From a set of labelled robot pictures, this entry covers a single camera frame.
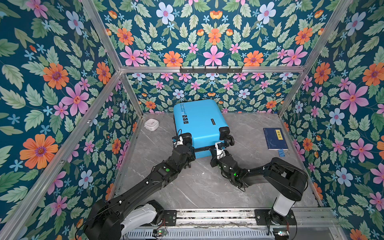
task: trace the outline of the gray marble floor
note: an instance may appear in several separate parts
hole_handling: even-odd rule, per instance
[[[143,178],[151,171],[152,167],[172,153],[171,138],[175,134],[175,125],[172,114],[145,115],[144,122],[157,119],[160,123],[156,131],[140,129],[137,144],[121,186],[117,194],[121,194]],[[264,165],[273,157],[278,157],[278,152],[268,150],[265,142],[264,127],[281,127],[282,123],[277,114],[241,113],[224,114],[224,118],[235,139],[235,145],[227,150],[242,168],[254,168]],[[289,144],[290,154],[282,159],[302,167],[296,157],[295,149]],[[178,178],[166,188],[154,193],[147,200],[155,199],[164,208],[230,208],[230,207],[271,207],[278,195],[278,191],[269,183],[252,185],[245,192],[236,189],[227,179],[220,174],[218,167],[212,168],[209,164],[210,157],[193,161],[192,168],[184,169]],[[316,198],[309,187],[297,207],[317,207]]]

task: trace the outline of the white flower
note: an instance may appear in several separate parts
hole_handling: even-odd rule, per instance
[[[347,34],[348,36],[352,36],[352,34],[355,32],[355,29],[360,30],[362,28],[362,26],[364,25],[362,20],[365,18],[365,15],[366,13],[362,12],[360,15],[359,13],[355,13],[352,16],[351,21],[345,27],[345,30],[349,30]]]
[[[345,184],[345,186],[350,187],[351,186],[350,180],[353,179],[352,174],[347,173],[347,169],[345,167],[342,167],[340,170],[336,170],[336,175],[339,177],[337,181],[340,184]]]
[[[173,93],[173,96],[176,96],[177,99],[180,99],[180,98],[184,97],[183,93],[184,93],[183,90],[175,89],[175,92]]]
[[[293,73],[282,73],[279,75],[279,77],[283,78],[283,81],[286,81],[287,78],[291,78],[293,76]]]
[[[249,94],[251,94],[250,92],[248,92],[248,88],[246,88],[246,89],[241,89],[240,91],[239,91],[239,98],[246,98]]]
[[[81,173],[81,179],[79,181],[79,186],[83,186],[84,189],[86,189],[90,182],[93,182],[93,177],[91,176],[92,170],[88,170],[87,172],[83,171]]]
[[[72,12],[71,14],[70,11],[66,11],[65,14],[69,18],[68,26],[72,30],[76,28],[77,34],[82,35],[83,33],[81,32],[81,30],[84,29],[84,24],[81,21],[79,21],[79,15],[77,15],[76,12]]]
[[[268,3],[268,6],[263,4],[260,7],[260,14],[257,15],[257,20],[263,20],[263,24],[267,24],[269,22],[269,17],[274,17],[276,15],[276,10],[273,9],[275,4],[273,2]]]
[[[122,101],[120,103],[120,112],[121,113],[126,113],[127,112],[127,104],[125,104],[125,101]]]
[[[331,117],[329,122],[337,125],[341,125],[341,120],[345,117],[344,113],[340,112],[340,108],[335,108],[335,111],[331,111],[329,116]]]
[[[215,80],[215,78],[218,77],[218,73],[207,73],[205,76],[209,78],[209,80]]]
[[[145,75],[142,73],[132,73],[132,77],[137,78],[138,81],[142,81],[145,78]]]
[[[295,105],[296,113],[299,113],[299,112],[301,113],[303,111],[303,106],[304,104],[298,101],[297,104]]]
[[[173,21],[175,20],[175,15],[171,14],[172,11],[173,11],[173,8],[171,5],[165,5],[163,2],[159,3],[159,8],[158,10],[156,10],[156,15],[159,17],[159,18],[162,18],[162,22],[163,24],[168,24],[168,20],[169,21]]]

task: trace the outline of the small white container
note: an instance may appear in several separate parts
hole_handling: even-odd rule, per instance
[[[144,127],[149,131],[155,131],[159,127],[159,121],[153,118],[148,119],[148,121],[144,123]]]

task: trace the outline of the blue book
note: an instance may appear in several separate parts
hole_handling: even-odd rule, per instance
[[[279,127],[263,128],[266,144],[270,150],[288,149],[283,131]]]

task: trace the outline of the orange flower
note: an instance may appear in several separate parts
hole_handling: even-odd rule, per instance
[[[118,18],[118,14],[115,12],[115,11],[108,11],[109,15],[113,18],[113,19],[116,19]]]
[[[208,41],[212,43],[212,45],[216,45],[220,42],[221,33],[219,33],[219,30],[217,28],[214,28],[211,30],[211,32],[208,34]]]
[[[133,124],[133,129],[132,129],[132,131],[135,132],[136,128],[137,128],[137,122],[135,122],[135,123]]]
[[[266,104],[267,108],[274,108],[276,107],[277,102],[275,100],[272,100]]]
[[[108,201],[109,195],[111,194],[113,183],[111,183],[107,189],[107,195],[105,195],[105,201]]]
[[[329,78],[328,74],[331,73],[331,69],[329,68],[329,63],[322,63],[320,66],[316,68],[316,72],[314,73],[314,77],[316,78],[314,81],[318,84],[323,84]]]
[[[314,18],[319,18],[319,17],[321,17],[322,15],[323,15],[323,10],[319,10],[319,11],[317,11],[315,14],[314,14]]]
[[[304,28],[302,31],[300,31],[295,40],[297,45],[303,45],[304,43],[308,42],[310,40],[310,37],[312,37],[313,32],[312,28]]]
[[[112,143],[112,152],[114,154],[118,154],[121,147],[121,141],[120,139],[116,138],[115,141]]]
[[[124,43],[125,45],[132,45],[135,39],[132,36],[132,33],[130,31],[127,31],[126,28],[119,28],[117,36],[119,38],[119,41]]]
[[[321,190],[321,188],[317,185],[317,183],[313,183],[313,186],[314,186],[314,188],[316,189],[316,191],[317,191],[317,194],[319,194],[319,197],[320,197],[320,200],[322,200],[323,199],[323,195],[321,194],[323,191]]]
[[[163,61],[167,64],[167,67],[181,67],[183,59],[180,57],[179,53],[169,51],[169,53],[164,54],[164,57],[165,59],[163,59]]]
[[[309,139],[309,138],[304,139],[303,147],[304,147],[304,149],[306,151],[311,151],[312,150],[312,146],[313,146],[313,143],[312,143],[311,139]]]
[[[99,75],[100,82],[103,82],[104,84],[109,82],[111,73],[109,72],[109,67],[105,65],[105,62],[97,64],[96,73]]]
[[[368,240],[367,236],[362,234],[359,229],[352,229],[349,236],[352,240]]]
[[[149,108],[149,109],[155,109],[155,108],[156,108],[156,104],[155,104],[154,102],[152,102],[152,101],[147,101],[147,102],[145,103],[145,106],[146,106],[147,108]]]
[[[264,55],[263,53],[259,53],[259,51],[253,51],[253,53],[248,53],[247,57],[244,58],[244,66],[246,67],[255,67],[260,66],[260,63],[264,61],[264,58],[262,58]]]
[[[381,136],[382,142],[377,142],[377,149],[382,150],[379,152],[379,155],[381,156],[382,159],[384,159],[384,136]]]
[[[23,146],[28,150],[24,149],[20,151],[20,159],[27,160],[25,166],[32,169],[37,164],[37,169],[42,169],[47,166],[47,161],[51,162],[55,156],[53,153],[58,151],[57,144],[53,144],[55,139],[48,136],[45,139],[44,134],[36,134],[35,139],[28,138]]]
[[[44,81],[48,82],[48,86],[60,90],[63,87],[67,86],[67,83],[70,81],[67,70],[63,69],[63,66],[60,64],[50,63],[49,68],[45,67],[43,72]]]
[[[287,129],[287,131],[289,132],[289,125],[288,125],[288,123],[284,122],[284,126]]]
[[[372,84],[374,86],[377,86],[380,84],[380,80],[384,81],[384,63],[379,64],[372,64],[369,66],[369,69],[365,69],[364,71],[364,77],[362,78],[363,82],[366,82],[365,85],[371,86]]]
[[[230,29],[230,28],[228,28],[227,31],[225,32],[225,34],[226,34],[227,36],[232,36],[232,35],[233,35],[233,30]]]
[[[200,29],[197,31],[197,35],[203,36],[204,35],[204,30]]]

